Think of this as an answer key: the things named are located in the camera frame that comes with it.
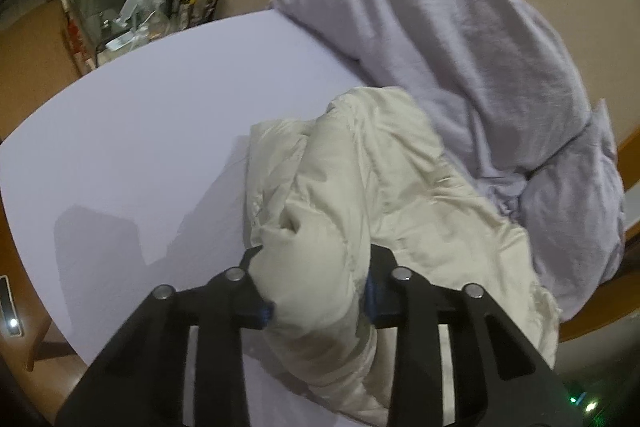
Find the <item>wooden floor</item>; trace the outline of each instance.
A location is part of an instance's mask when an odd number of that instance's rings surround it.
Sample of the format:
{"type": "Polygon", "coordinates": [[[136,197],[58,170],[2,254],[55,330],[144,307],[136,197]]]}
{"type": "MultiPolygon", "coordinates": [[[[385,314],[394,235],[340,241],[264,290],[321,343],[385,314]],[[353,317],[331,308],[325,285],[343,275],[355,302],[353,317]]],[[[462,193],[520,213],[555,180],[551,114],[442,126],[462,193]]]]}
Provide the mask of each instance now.
{"type": "MultiPolygon", "coordinates": [[[[64,14],[60,1],[38,6],[8,29],[0,30],[0,137],[5,139],[32,112],[78,79],[61,29],[64,14]]],[[[19,264],[17,252],[6,227],[0,226],[0,274],[19,264]]],[[[18,314],[20,301],[16,302],[18,314]]],[[[86,366],[77,355],[36,361],[27,371],[24,359],[12,339],[0,335],[0,353],[18,384],[40,412],[53,422],[86,366]]]]}

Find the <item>gray garment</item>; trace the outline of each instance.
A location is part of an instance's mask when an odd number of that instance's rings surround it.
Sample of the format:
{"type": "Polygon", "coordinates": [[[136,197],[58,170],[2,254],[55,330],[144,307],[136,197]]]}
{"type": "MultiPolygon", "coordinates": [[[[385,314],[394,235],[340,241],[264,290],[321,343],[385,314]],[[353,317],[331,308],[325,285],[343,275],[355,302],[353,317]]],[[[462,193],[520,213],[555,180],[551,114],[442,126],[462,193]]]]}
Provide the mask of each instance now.
{"type": "MultiPolygon", "coordinates": [[[[359,61],[372,85],[406,89],[430,117],[449,158],[514,219],[531,173],[561,154],[590,119],[580,74],[561,38],[523,0],[272,0],[271,5],[359,61]]],[[[576,230],[585,214],[599,213],[590,221],[610,237],[610,230],[619,229],[623,193],[617,173],[608,176],[613,179],[604,180],[612,187],[606,190],[607,208],[615,207],[614,214],[597,206],[577,208],[561,217],[562,227],[532,233],[576,230]]],[[[593,179],[567,182],[598,190],[584,185],[593,179]]],[[[591,239],[597,243],[598,235],[591,239]]],[[[582,242],[565,246],[560,253],[535,247],[532,253],[538,260],[568,256],[577,267],[566,271],[542,263],[557,270],[538,272],[549,288],[572,289],[555,293],[564,296],[567,319],[603,279],[615,248],[607,241],[587,254],[582,242]],[[593,258],[583,259],[586,255],[593,258]],[[590,290],[577,291],[587,280],[590,290]]]]}

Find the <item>folded cloth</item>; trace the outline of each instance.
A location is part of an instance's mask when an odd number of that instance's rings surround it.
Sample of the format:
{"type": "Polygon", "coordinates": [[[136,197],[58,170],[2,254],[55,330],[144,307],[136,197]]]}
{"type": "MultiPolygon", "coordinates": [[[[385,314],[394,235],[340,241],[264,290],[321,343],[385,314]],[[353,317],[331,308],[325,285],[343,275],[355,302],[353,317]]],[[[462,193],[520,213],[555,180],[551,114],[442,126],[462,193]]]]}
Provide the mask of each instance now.
{"type": "MultiPolygon", "coordinates": [[[[429,115],[453,164],[514,219],[530,173],[562,155],[590,119],[584,86],[561,38],[523,0],[272,0],[271,5],[359,61],[372,85],[406,89],[429,115]]],[[[580,168],[604,161],[604,153],[596,154],[599,160],[580,168]]],[[[536,236],[536,267],[545,267],[549,288],[562,288],[564,319],[583,306],[605,265],[617,267],[623,192],[617,172],[602,174],[564,183],[580,184],[565,195],[589,192],[604,206],[581,206],[555,225],[539,221],[530,230],[536,236]],[[604,185],[593,183],[596,179],[604,185]],[[576,233],[584,222],[596,225],[585,238],[593,241],[587,250],[576,233]],[[543,236],[563,244],[565,263],[555,262],[556,251],[538,247],[543,236]],[[571,287],[574,293],[566,291],[571,287]]],[[[544,203],[531,193],[529,200],[544,203]]],[[[550,210],[536,212],[550,216],[550,210]]]]}
{"type": "MultiPolygon", "coordinates": [[[[358,306],[372,243],[436,285],[483,285],[553,364],[558,310],[527,232],[451,166],[404,90],[356,88],[316,121],[254,126],[246,197],[252,245],[263,246],[249,272],[275,304],[268,343],[335,409],[386,424],[395,330],[376,331],[358,306]]],[[[441,341],[452,396],[446,330],[441,341]]]]}

